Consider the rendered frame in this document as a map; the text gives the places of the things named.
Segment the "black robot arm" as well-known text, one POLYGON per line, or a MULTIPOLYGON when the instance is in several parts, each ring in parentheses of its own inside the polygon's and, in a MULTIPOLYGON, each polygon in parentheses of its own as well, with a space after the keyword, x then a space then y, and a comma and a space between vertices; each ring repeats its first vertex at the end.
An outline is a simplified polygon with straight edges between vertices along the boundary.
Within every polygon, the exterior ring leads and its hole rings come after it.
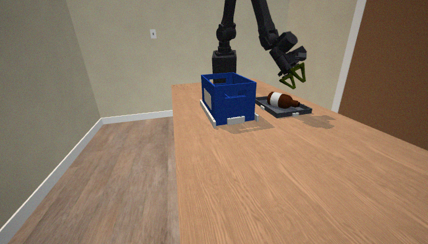
MULTIPOLYGON (((266 51, 271 49, 269 53, 274 61, 283 54, 288 63, 297 59, 304 61, 307 57, 307 51, 303 46, 288 52, 297 44, 297 37, 291 31, 284 32, 279 36, 271 19, 267 1, 251 0, 251 2, 258 23, 260 44, 266 51)), ((230 40, 236 37, 236 24, 233 22, 235 5, 236 0, 225 0, 223 18, 216 31, 216 37, 219 41, 218 50, 215 51, 216 56, 235 54, 230 46, 230 40)))

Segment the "blue plastic crate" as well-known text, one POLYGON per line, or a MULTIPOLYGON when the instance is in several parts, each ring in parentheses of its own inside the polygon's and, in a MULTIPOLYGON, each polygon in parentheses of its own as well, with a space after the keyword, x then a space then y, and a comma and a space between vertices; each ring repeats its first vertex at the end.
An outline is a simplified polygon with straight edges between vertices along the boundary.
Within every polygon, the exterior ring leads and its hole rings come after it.
POLYGON ((227 125, 227 118, 239 116, 255 120, 256 83, 230 73, 201 75, 202 101, 216 121, 216 126, 227 125), (210 79, 226 78, 226 83, 213 84, 210 79))

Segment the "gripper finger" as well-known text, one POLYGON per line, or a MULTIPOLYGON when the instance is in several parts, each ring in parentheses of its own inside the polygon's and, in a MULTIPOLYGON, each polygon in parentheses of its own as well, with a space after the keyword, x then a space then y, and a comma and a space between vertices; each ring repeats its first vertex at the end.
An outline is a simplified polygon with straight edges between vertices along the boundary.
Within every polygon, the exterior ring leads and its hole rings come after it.
POLYGON ((301 82, 306 82, 306 78, 305 78, 305 63, 301 63, 295 67, 293 67, 292 69, 290 69, 288 71, 289 73, 291 73, 294 77, 296 77, 298 80, 300 80, 301 82), (302 72, 302 78, 295 72, 296 70, 301 69, 302 72))
POLYGON ((285 85, 287 85, 287 86, 289 86, 290 88, 292 88, 292 89, 295 89, 296 88, 296 86, 295 86, 295 81, 294 81, 294 78, 293 78, 293 75, 290 73, 289 75, 287 75, 287 76, 285 76, 284 78, 282 78, 282 79, 280 79, 279 80, 279 82, 281 82, 281 83, 283 83, 283 84, 285 84, 285 85), (285 80, 286 79, 288 79, 288 78, 290 78, 290 80, 291 80, 291 82, 292 82, 292 85, 290 85, 289 83, 287 83, 285 80))

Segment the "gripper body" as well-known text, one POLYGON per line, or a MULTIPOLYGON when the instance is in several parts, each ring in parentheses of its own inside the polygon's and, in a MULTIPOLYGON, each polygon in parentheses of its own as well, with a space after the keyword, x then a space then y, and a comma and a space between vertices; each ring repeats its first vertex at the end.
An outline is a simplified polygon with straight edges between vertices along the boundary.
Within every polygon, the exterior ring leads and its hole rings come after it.
POLYGON ((289 75, 290 73, 288 72, 290 69, 292 69, 293 67, 299 65, 299 61, 298 59, 288 63, 288 61, 286 60, 286 58, 284 57, 284 54, 281 55, 279 58, 277 58, 277 60, 275 61, 276 64, 278 65, 278 67, 280 68, 280 72, 278 73, 278 76, 282 76, 282 74, 284 74, 284 76, 282 78, 284 78, 285 76, 289 75))

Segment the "brown glass bottle with white label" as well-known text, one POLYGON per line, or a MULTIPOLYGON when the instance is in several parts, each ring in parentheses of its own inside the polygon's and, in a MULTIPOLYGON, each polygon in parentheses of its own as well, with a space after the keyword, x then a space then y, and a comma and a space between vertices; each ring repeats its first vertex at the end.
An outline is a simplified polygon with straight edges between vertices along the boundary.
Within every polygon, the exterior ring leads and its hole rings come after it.
POLYGON ((267 102, 269 105, 283 109, 287 109, 290 107, 296 108, 300 105, 300 102, 293 100, 290 95, 278 92, 271 92, 267 97, 267 102))

